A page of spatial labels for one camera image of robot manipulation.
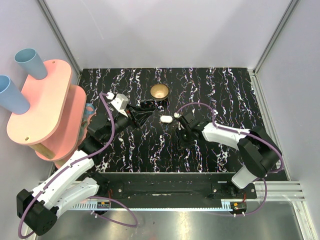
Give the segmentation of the white earbud charging case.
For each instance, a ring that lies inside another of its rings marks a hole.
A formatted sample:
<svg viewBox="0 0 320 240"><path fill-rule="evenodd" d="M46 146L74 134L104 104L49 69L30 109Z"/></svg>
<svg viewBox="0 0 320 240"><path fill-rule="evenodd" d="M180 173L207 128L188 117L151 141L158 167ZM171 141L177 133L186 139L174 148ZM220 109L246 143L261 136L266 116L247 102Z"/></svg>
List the white earbud charging case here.
<svg viewBox="0 0 320 240"><path fill-rule="evenodd" d="M173 122L173 117L170 115L162 115L160 121L165 124L170 124Z"/></svg>

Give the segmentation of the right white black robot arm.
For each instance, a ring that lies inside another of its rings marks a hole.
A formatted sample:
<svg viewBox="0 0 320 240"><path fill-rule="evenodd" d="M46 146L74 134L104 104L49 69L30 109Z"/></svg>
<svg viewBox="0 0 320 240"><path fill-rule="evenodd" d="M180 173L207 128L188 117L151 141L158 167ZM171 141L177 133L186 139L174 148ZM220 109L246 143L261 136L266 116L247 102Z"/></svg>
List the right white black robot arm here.
<svg viewBox="0 0 320 240"><path fill-rule="evenodd" d="M277 162L283 162L282 153L263 127L240 129L209 121L199 121L192 114L174 114L182 129L176 129L178 144L187 148L196 141L219 143L239 151L244 165L227 185L228 195L239 198L245 187L264 178Z"/></svg>

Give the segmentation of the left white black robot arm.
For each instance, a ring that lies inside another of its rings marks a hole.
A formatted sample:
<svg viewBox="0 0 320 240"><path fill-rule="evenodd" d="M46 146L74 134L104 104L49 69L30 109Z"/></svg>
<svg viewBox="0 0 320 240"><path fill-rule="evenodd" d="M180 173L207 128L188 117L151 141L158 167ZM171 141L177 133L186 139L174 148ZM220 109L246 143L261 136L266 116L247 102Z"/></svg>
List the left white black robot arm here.
<svg viewBox="0 0 320 240"><path fill-rule="evenodd" d="M91 168L98 164L116 134L127 127L141 128L155 109L155 104L145 101L139 106L120 108L116 116L109 109L92 116L85 139L67 162L33 190L22 189L17 194L18 237L44 235L64 212L80 201L109 197L112 193L109 180Z"/></svg>

